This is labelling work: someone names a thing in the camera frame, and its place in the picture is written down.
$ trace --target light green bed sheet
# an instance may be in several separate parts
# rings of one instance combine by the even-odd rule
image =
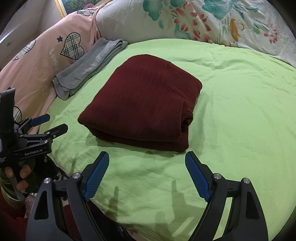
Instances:
[[[62,123],[69,130],[54,140],[50,157],[70,175],[107,151],[110,165],[92,201],[147,240],[188,240],[206,203],[185,167],[185,153],[105,142],[77,122],[114,70],[138,54],[171,61],[202,82],[187,151],[226,179],[250,178],[271,240],[296,205],[296,69],[267,55],[181,39],[129,45],[75,96],[53,102],[51,120],[40,132]],[[215,238],[223,233],[230,204]]]

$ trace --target framed picture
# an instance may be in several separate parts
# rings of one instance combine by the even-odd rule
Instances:
[[[62,17],[86,8],[91,8],[101,0],[55,0]]]

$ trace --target gray cloth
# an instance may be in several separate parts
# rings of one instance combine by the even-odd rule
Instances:
[[[52,80],[59,98],[67,100],[91,77],[99,73],[110,60],[124,50],[127,42],[100,38],[80,59],[58,73]]]

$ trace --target silver bolt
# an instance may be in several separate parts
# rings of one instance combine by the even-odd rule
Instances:
[[[43,180],[43,182],[44,182],[44,183],[46,183],[46,184],[48,184],[48,183],[50,183],[50,182],[51,182],[51,180],[50,180],[50,178],[49,178],[49,177],[47,177],[47,178],[45,178],[45,179]]]
[[[221,176],[220,173],[215,173],[215,174],[214,174],[214,178],[219,180],[219,179],[222,178],[222,176]]]
[[[81,174],[80,174],[79,172],[76,172],[76,173],[73,174],[72,177],[73,177],[74,179],[78,179],[78,178],[81,177]]]
[[[245,184],[249,184],[250,182],[251,182],[251,181],[250,181],[249,178],[246,178],[246,177],[244,178],[244,183],[245,183]]]

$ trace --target finger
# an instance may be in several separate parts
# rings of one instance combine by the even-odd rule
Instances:
[[[20,177],[22,179],[26,178],[30,173],[32,172],[31,168],[29,167],[29,165],[25,164],[21,171],[20,171]]]
[[[28,187],[28,183],[25,180],[21,180],[18,184],[17,184],[17,190],[21,191],[21,190],[25,190]]]
[[[11,167],[5,167],[5,174],[8,178],[13,178],[13,170]]]

